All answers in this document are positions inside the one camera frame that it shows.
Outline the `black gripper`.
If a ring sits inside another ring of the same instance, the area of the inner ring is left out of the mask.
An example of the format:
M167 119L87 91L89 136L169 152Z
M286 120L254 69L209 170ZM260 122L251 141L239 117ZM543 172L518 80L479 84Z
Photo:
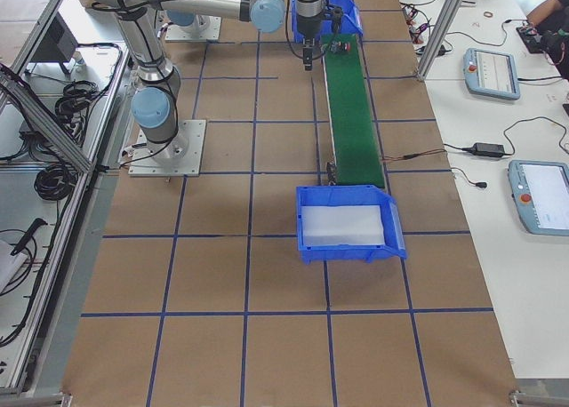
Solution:
M313 37L305 36L302 42L302 59L304 69L306 71L312 70L312 60L314 59L315 39Z

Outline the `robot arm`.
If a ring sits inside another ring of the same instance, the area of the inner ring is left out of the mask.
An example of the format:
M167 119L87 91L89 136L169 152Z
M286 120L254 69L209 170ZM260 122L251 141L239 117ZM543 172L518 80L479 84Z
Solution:
M324 19L324 0L295 0L297 31L303 36L302 63L306 71L313 67L317 35Z
M230 18L251 22L261 32L273 32L285 21L285 0L93 0L92 8L115 15L139 67L141 86L132 98L132 115L146 136L150 157L165 164L179 161L188 142L180 133L177 109L180 73L156 38L149 11Z

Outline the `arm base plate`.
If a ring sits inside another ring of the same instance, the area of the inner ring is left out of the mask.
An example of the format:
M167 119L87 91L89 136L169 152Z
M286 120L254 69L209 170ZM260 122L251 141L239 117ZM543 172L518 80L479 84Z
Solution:
M152 156L161 147L148 143L145 132L139 129L137 142L145 146L133 151L133 163L128 174L132 177L179 177L198 176L203 155L205 120L184 120L173 142L159 154Z
M165 33L168 43L218 42L221 18L196 15L191 20L172 20Z

